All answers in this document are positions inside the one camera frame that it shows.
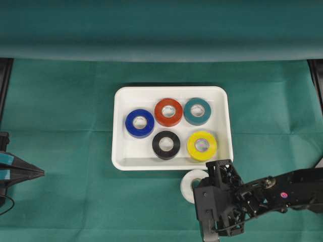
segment plastic tray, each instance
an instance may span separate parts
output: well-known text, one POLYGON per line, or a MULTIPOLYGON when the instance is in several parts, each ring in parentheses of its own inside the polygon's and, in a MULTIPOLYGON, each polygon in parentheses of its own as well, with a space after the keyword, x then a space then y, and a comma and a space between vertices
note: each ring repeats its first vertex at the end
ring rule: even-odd
POLYGON ((233 161, 228 97, 222 88, 215 86, 121 88, 115 94, 112 163, 120 170, 206 169, 205 162, 193 160, 186 149, 189 136, 200 130, 212 133, 218 143, 218 150, 210 161, 221 159, 233 161), (155 121, 154 130, 148 137, 143 139, 132 137, 125 127, 128 113, 143 108, 154 115, 155 105, 166 97, 179 101, 183 107, 190 98, 203 98, 211 106, 211 116, 201 126, 189 124, 184 115, 179 124, 169 128, 155 121), (180 151, 170 160, 159 159, 152 150, 153 137, 164 130, 174 132, 181 140, 180 151))

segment red tape roll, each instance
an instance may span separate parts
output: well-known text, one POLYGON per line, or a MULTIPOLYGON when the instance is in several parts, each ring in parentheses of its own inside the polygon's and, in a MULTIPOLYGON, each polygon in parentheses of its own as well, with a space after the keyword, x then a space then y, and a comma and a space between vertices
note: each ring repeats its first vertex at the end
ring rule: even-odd
POLYGON ((171 126, 178 124, 180 122, 182 116, 183 116, 182 105, 174 99, 164 98, 162 101, 157 103, 157 105, 155 107, 155 118, 156 118, 157 122, 163 126, 171 127, 171 126), (174 107, 175 114, 170 117, 164 116, 163 115, 163 108, 166 106, 174 107))

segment teal fabric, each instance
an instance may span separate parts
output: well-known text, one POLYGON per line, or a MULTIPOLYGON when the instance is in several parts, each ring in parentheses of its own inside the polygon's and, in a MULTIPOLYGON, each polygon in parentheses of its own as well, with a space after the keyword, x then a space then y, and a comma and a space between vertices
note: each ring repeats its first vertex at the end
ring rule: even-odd
MULTIPOLYGON (((186 171, 112 165, 114 94, 128 85, 224 88, 234 165, 245 182, 313 167, 323 156, 322 114, 306 61, 17 59, 2 130, 11 135, 8 151, 46 175, 10 188, 16 206, 0 219, 3 241, 201 241, 194 206, 180 192, 186 171)), ((323 215, 310 211, 271 213, 222 241, 317 242, 322 226, 323 215)))
POLYGON ((318 0, 0 3, 0 55, 130 62, 323 57, 318 0))

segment teal tape roll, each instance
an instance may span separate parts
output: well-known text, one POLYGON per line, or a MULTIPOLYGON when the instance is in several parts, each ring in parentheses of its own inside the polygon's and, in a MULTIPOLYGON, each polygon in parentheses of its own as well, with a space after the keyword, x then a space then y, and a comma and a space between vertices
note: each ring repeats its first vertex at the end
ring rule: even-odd
POLYGON ((202 125, 207 122, 210 116, 211 107, 201 98, 192 98, 185 105, 184 117, 192 125, 202 125))

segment cable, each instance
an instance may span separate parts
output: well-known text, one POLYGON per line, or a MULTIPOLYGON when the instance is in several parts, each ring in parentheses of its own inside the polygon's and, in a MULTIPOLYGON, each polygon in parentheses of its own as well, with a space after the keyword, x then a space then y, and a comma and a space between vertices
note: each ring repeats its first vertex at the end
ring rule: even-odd
MULTIPOLYGON (((306 203, 306 204, 299 204, 299 205, 294 205, 294 206, 288 206, 288 207, 286 207, 286 208, 293 208, 293 207, 306 206, 306 205, 309 205, 309 206, 311 206, 311 205, 323 205, 323 203, 313 203, 313 204, 308 204, 308 203, 306 203)), ((270 210, 268 210, 268 211, 266 211, 266 212, 264 212, 264 213, 260 214, 259 216, 264 215, 264 214, 269 213, 269 212, 277 211, 277 210, 279 210, 279 209, 281 209, 281 208, 273 208, 273 209, 270 209, 270 210)), ((250 221, 250 220, 252 220, 252 219, 254 219, 254 218, 258 218, 258 216, 254 216, 254 217, 252 217, 252 218, 248 218, 248 219, 246 219, 246 220, 243 220, 243 221, 241 221, 241 222, 239 222, 239 223, 236 223, 236 224, 234 224, 234 225, 231 225, 231 226, 228 226, 228 227, 225 227, 225 228, 215 229, 215 232, 216 232, 216 233, 219 233, 219 232, 221 232, 221 231, 225 231, 225 230, 227 230, 227 229, 234 228, 234 227, 236 227, 236 226, 238 226, 238 225, 241 225, 241 224, 243 224, 243 223, 246 223, 246 222, 248 222, 248 221, 250 221)))
POLYGON ((12 202, 12 205, 11 205, 10 208, 8 208, 6 211, 0 213, 0 216, 1 216, 1 215, 4 215, 5 213, 9 212, 15 206, 15 201, 11 197, 9 197, 7 195, 0 195, 0 197, 2 197, 2 198, 8 198, 12 202))

